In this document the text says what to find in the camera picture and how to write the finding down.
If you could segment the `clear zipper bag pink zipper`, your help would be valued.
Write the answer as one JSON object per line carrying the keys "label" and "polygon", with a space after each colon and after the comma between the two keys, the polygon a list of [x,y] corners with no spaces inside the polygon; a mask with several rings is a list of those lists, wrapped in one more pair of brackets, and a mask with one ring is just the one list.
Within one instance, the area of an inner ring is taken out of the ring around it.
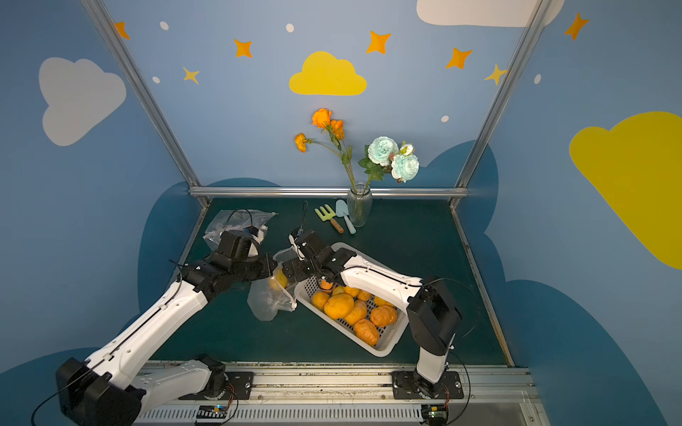
{"label": "clear zipper bag pink zipper", "polygon": [[255,280],[250,284],[250,292],[247,303],[251,312],[259,321],[272,321],[279,312],[294,312],[298,306],[295,298],[295,289],[300,282],[297,273],[293,270],[293,264],[298,257],[292,248],[281,250],[274,256],[277,268],[281,267],[288,279],[286,289],[271,289],[269,278]]}

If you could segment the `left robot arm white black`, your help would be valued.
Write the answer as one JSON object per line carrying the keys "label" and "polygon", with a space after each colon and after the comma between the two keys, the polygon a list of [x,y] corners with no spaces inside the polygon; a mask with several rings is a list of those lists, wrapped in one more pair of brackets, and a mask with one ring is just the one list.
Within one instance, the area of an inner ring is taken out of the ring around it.
{"label": "left robot arm white black", "polygon": [[221,362],[202,355],[139,377],[152,355],[191,317],[236,282],[269,278],[277,268],[260,250],[265,230],[223,232],[211,255],[180,269],[167,291],[136,321],[84,361],[56,373],[60,411],[78,425],[132,425],[140,415],[188,395],[221,399],[229,384]]}

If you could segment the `large orange potato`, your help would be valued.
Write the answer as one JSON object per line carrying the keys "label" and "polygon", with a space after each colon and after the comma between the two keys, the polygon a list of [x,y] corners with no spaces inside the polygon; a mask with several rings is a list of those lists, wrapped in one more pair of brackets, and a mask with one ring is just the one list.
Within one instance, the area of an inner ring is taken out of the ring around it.
{"label": "large orange potato", "polygon": [[323,307],[323,312],[334,321],[343,319],[354,308],[354,298],[346,293],[332,296]]}

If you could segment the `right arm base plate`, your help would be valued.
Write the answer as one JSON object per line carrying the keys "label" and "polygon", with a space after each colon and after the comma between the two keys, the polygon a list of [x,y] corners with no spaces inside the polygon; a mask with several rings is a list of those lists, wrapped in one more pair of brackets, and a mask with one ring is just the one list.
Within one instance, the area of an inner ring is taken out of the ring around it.
{"label": "right arm base plate", "polygon": [[395,399],[464,399],[465,390],[456,371],[445,371],[437,383],[419,376],[417,371],[391,373]]}

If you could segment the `yellow green potato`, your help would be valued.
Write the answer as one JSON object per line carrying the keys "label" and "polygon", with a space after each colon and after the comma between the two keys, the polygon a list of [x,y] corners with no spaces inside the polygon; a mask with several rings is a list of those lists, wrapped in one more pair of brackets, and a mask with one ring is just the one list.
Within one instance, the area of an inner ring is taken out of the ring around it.
{"label": "yellow green potato", "polygon": [[269,287],[271,289],[286,289],[288,287],[288,279],[281,267],[278,267],[269,278]]}

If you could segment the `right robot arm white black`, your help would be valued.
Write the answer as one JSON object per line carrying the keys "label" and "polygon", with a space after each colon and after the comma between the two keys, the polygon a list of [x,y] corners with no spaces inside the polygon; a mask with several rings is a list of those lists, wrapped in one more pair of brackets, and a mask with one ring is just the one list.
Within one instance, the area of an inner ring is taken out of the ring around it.
{"label": "right robot arm white black", "polygon": [[412,337],[420,348],[416,367],[419,379],[438,383],[448,366],[448,355],[463,316],[442,279],[422,279],[397,273],[354,248],[325,243],[312,230],[289,243],[297,259],[285,267],[294,282],[314,277],[345,284],[379,296],[404,312]]}

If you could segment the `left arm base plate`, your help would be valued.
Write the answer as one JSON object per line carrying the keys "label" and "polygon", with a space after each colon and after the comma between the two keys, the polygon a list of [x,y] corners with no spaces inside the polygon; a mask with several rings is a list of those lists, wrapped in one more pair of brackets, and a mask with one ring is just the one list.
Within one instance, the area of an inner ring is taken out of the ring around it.
{"label": "left arm base plate", "polygon": [[179,400],[248,400],[253,387],[254,373],[227,371],[212,375],[201,392],[179,397]]}

